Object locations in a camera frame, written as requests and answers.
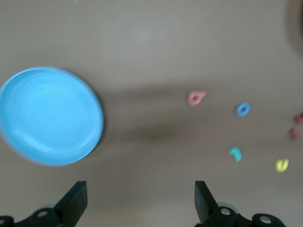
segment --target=foam number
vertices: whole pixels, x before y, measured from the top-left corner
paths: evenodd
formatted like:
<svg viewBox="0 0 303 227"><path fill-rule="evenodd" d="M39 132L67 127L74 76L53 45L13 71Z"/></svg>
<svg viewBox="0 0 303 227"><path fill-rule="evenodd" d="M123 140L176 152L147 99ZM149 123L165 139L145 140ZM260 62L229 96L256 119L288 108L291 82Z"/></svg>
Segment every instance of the foam number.
<svg viewBox="0 0 303 227"><path fill-rule="evenodd" d="M276 165L275 165L276 171L279 173L284 172L288 167L288 162L289 162L288 158L279 158L276 161Z"/></svg>
<svg viewBox="0 0 303 227"><path fill-rule="evenodd" d="M299 132L298 132L297 129L291 129L290 133L291 133L291 135L293 137L293 140L296 141L296 140L298 140L300 138Z"/></svg>
<svg viewBox="0 0 303 227"><path fill-rule="evenodd" d="M298 125L303 125L303 113L301 113L299 116L295 118Z"/></svg>
<svg viewBox="0 0 303 227"><path fill-rule="evenodd" d="M246 116L250 111L250 104L248 102L241 103L238 105L236 113L240 117Z"/></svg>
<svg viewBox="0 0 303 227"><path fill-rule="evenodd" d="M241 151L238 147L233 147L229 150L229 154L232 155L236 162L240 162L242 159Z"/></svg>
<svg viewBox="0 0 303 227"><path fill-rule="evenodd" d="M189 93L187 101L190 105L198 105L206 94L206 91L192 91Z"/></svg>

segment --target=plastic dish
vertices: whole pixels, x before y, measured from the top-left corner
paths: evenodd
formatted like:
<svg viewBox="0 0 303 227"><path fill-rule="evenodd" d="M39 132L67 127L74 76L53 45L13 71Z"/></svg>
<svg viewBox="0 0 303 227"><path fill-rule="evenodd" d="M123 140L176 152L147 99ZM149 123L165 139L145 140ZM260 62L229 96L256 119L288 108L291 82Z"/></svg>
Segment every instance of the plastic dish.
<svg viewBox="0 0 303 227"><path fill-rule="evenodd" d="M103 127L97 96L65 70L27 69L1 88L2 136L27 160L47 166L74 163L94 149Z"/></svg>

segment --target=blue plate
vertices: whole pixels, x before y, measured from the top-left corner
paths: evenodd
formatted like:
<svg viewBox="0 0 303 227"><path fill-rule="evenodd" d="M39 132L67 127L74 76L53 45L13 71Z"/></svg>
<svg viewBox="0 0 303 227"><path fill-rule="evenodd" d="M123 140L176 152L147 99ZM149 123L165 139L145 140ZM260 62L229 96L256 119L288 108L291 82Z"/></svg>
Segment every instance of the blue plate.
<svg viewBox="0 0 303 227"><path fill-rule="evenodd" d="M47 166L74 163L94 149L103 127L97 96L70 72L31 68L1 88L2 136L30 161Z"/></svg>

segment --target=screw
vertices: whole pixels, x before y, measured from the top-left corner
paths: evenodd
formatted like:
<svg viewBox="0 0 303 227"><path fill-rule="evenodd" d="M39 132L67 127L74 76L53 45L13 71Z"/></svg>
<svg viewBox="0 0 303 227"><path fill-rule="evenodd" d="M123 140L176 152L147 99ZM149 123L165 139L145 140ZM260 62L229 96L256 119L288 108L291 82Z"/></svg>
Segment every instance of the screw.
<svg viewBox="0 0 303 227"><path fill-rule="evenodd" d="M221 213L224 214L224 215L230 215L231 214L231 212L227 208L222 208Z"/></svg>
<svg viewBox="0 0 303 227"><path fill-rule="evenodd" d="M266 216L261 216L260 217L260 220L265 223L265 224L270 224L271 223L271 220L269 219L269 217L266 217Z"/></svg>
<svg viewBox="0 0 303 227"><path fill-rule="evenodd" d="M43 216L45 216L47 214L47 211L41 211L40 213L38 213L38 217L41 218Z"/></svg>

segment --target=yellow foam number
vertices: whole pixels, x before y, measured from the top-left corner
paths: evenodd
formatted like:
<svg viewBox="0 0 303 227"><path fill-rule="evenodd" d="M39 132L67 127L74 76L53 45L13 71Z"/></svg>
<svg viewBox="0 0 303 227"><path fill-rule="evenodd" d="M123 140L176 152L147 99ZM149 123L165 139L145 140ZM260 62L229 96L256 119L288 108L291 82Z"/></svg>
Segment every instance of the yellow foam number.
<svg viewBox="0 0 303 227"><path fill-rule="evenodd" d="M288 167L288 162L288 158L279 158L276 161L276 171L279 173L284 172Z"/></svg>

